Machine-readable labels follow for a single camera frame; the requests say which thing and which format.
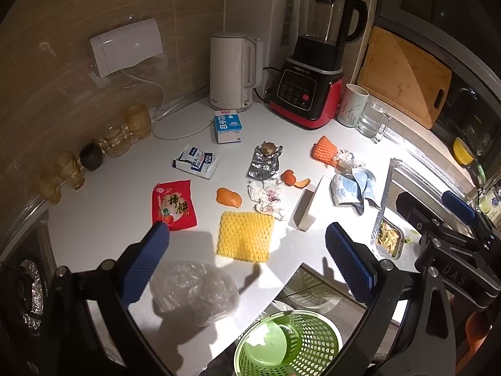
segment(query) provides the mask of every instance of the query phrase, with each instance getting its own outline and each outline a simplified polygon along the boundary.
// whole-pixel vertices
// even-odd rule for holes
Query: white cable
[[[189,133],[189,134],[186,134],[184,136],[180,136],[180,137],[160,137],[159,135],[157,135],[155,133],[155,126],[159,120],[159,117],[160,117],[160,114],[162,114],[162,109],[163,109],[163,106],[165,104],[165,89],[163,88],[162,85],[158,84],[157,82],[153,82],[153,81],[149,81],[147,79],[142,79],[141,77],[137,77],[137,76],[134,76],[134,75],[131,75],[131,74],[128,74],[127,72],[125,72],[123,69],[121,70],[121,72],[124,74],[124,75],[127,75],[128,77],[132,77],[132,79],[136,79],[138,81],[141,81],[141,82],[145,82],[145,83],[149,83],[150,85],[155,85],[159,88],[162,89],[162,94],[163,94],[163,99],[162,99],[162,104],[160,105],[160,108],[158,109],[157,111],[157,114],[155,116],[155,120],[153,120],[152,124],[152,128],[151,128],[151,132],[153,133],[153,135],[160,139],[160,140],[166,140],[166,141],[171,141],[171,140],[179,140],[181,138],[186,138],[186,137],[190,137],[190,136],[194,136],[195,134],[197,133],[200,133],[201,131],[204,131],[207,127],[209,127],[211,124],[212,124],[212,119],[209,120],[209,123],[207,125],[205,125],[204,127],[202,127],[200,130],[197,130],[195,131],[194,133]]]

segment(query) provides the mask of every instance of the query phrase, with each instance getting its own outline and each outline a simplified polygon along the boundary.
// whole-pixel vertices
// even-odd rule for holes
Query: kettle handle
[[[261,38],[245,38],[247,41],[252,43],[254,48],[254,78],[249,80],[251,85],[246,86],[250,87],[258,87],[262,81],[262,62],[263,62],[263,54],[264,54],[264,43],[261,41]]]
[[[358,41],[362,34],[364,34],[365,26],[367,25],[368,12],[365,1],[353,1],[353,9],[358,11],[358,22],[355,30],[350,35],[345,37],[345,44]]]

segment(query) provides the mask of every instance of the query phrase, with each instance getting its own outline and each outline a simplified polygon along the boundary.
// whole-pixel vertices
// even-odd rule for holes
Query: cutting board
[[[428,52],[374,27],[357,84],[430,129],[442,110],[452,72]]]

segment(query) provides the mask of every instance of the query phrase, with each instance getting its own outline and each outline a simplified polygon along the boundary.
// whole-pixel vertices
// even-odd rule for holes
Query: white packet
[[[205,153],[196,147],[186,144],[179,157],[172,161],[174,168],[210,179],[219,164],[221,155],[218,153]]]

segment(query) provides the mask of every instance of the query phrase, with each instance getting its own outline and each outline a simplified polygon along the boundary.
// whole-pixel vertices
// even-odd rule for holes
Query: red food wrapper
[[[190,180],[156,184],[152,193],[153,223],[167,223],[169,230],[178,231],[196,226],[196,215],[191,203]]]

